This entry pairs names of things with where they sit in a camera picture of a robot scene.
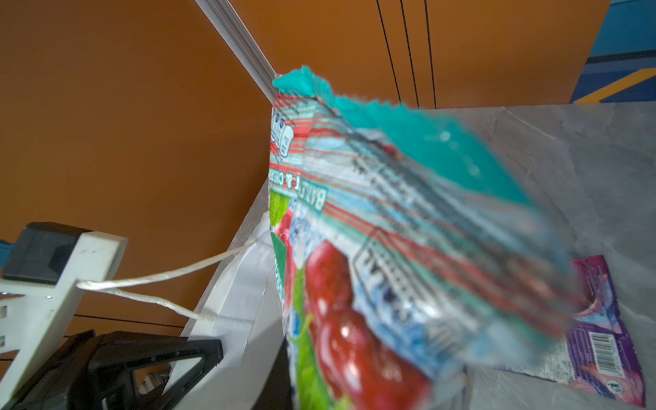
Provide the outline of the floral paper gift bag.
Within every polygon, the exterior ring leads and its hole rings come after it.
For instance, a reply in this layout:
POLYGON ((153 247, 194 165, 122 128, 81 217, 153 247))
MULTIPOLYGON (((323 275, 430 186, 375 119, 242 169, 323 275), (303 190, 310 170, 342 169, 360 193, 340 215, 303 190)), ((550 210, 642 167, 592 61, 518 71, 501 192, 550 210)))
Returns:
POLYGON ((224 359, 206 375, 179 409, 252 409, 284 340, 268 222, 268 187, 263 186, 196 306, 219 321, 188 322, 191 340, 220 338, 224 359))

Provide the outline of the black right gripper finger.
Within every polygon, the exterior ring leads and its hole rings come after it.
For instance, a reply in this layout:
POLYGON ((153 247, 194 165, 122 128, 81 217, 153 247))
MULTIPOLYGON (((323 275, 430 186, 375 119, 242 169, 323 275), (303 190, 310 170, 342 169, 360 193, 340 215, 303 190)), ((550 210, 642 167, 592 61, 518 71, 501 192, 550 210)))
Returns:
POLYGON ((266 383, 253 410, 292 410, 287 341, 283 340, 266 383))

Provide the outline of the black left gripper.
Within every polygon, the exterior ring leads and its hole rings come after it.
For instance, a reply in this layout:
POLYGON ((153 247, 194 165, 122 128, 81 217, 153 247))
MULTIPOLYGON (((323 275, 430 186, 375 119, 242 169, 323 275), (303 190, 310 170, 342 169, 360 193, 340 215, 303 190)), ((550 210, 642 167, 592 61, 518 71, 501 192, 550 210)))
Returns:
POLYGON ((173 409, 224 359, 222 341, 117 331, 69 338, 5 409, 173 409))

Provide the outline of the teal Fox's mint candy bag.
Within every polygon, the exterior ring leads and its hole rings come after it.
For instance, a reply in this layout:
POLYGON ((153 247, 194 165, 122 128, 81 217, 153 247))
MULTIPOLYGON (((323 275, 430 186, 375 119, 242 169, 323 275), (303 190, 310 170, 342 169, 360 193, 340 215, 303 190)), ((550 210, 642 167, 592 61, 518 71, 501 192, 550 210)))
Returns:
POLYGON ((454 117, 273 81, 270 230, 296 409, 434 409, 539 362, 581 285, 541 208, 454 117))

